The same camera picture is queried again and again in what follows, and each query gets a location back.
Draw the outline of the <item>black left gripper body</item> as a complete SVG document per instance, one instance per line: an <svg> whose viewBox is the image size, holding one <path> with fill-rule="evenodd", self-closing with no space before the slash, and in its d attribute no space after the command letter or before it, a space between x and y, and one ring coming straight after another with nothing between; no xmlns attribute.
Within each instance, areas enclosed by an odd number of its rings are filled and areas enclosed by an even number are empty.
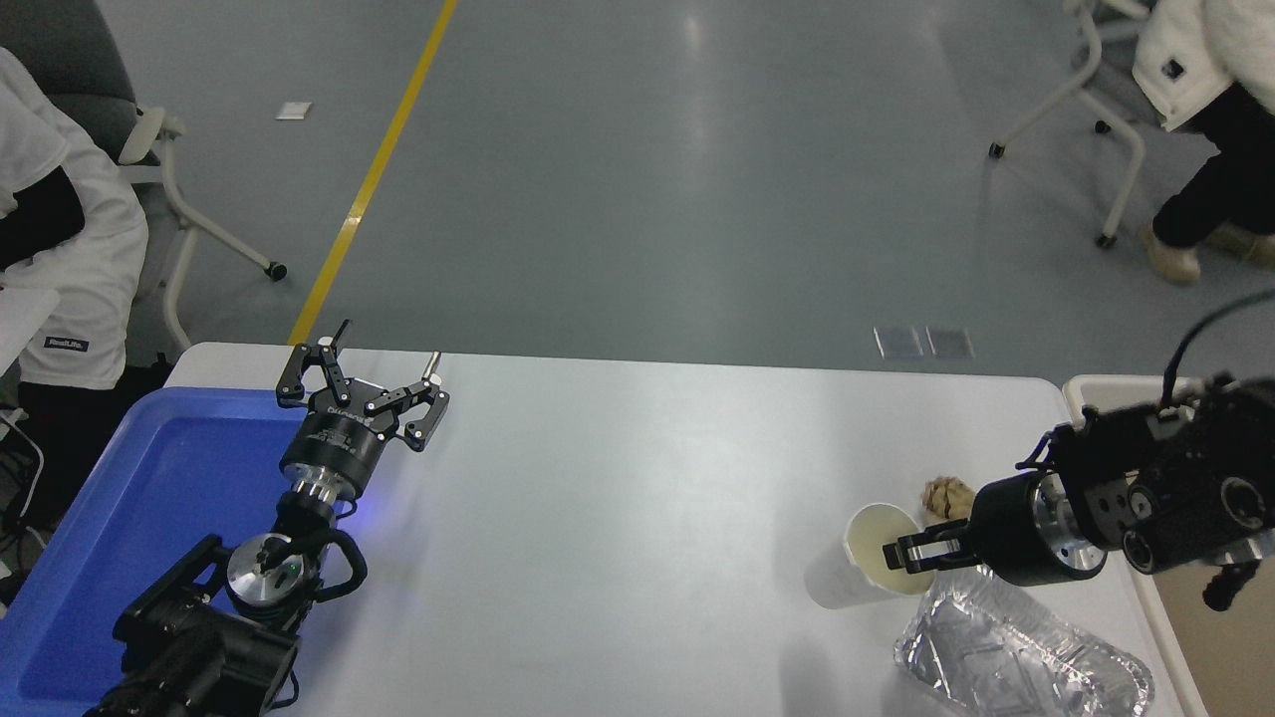
<svg viewBox="0 0 1275 717"><path fill-rule="evenodd" d="M305 471L337 476L343 485L340 496L363 495L382 450L399 427L399 418L391 412L368 416L363 415L365 407L360 402L342 407L320 395L286 448L280 473L295 478Z"/></svg>

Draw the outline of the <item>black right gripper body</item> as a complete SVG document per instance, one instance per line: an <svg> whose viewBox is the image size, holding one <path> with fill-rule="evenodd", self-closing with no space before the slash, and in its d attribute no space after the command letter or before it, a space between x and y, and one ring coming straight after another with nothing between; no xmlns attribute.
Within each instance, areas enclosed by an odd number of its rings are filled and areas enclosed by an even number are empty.
<svg viewBox="0 0 1275 717"><path fill-rule="evenodd" d="M982 487L972 506L969 538L979 563L1019 587L1047 583L1047 546L1033 506L1039 475L1023 473Z"/></svg>

